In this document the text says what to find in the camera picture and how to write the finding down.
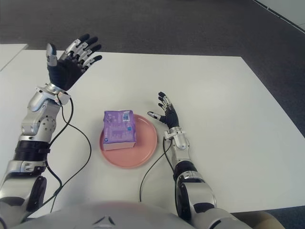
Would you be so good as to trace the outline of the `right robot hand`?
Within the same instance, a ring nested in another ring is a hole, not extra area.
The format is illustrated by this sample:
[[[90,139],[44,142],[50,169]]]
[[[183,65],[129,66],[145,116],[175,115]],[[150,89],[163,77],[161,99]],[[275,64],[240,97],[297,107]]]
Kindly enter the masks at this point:
[[[148,111],[148,116],[166,124],[169,129],[179,127],[179,118],[169,97],[165,93],[159,92],[158,99],[161,101],[158,105],[163,109],[164,114]]]

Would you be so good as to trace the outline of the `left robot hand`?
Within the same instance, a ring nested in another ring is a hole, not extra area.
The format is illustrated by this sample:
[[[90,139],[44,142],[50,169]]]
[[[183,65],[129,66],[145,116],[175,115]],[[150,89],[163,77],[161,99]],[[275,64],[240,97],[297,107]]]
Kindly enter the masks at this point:
[[[50,83],[64,91],[72,88],[93,64],[102,59],[101,55],[93,56],[102,48],[97,41],[98,37],[84,34],[74,40],[60,57],[55,45],[48,43],[46,59]]]

